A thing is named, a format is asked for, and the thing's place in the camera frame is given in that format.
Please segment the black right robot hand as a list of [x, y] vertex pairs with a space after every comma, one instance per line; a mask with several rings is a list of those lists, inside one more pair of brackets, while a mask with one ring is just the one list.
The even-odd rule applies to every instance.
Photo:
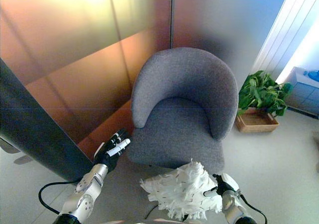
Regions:
[[239, 185], [237, 182], [227, 173], [222, 173], [221, 175], [212, 175], [217, 181], [217, 186], [207, 190], [203, 193], [205, 197], [212, 198], [216, 195], [223, 196], [226, 191], [237, 192], [239, 190]]

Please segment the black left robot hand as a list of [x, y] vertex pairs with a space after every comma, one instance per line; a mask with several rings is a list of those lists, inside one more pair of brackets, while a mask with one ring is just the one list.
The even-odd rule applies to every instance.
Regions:
[[104, 164], [108, 172], [115, 169], [119, 157], [131, 143], [130, 134], [125, 128], [118, 130], [107, 142], [102, 142], [94, 154], [93, 165]]

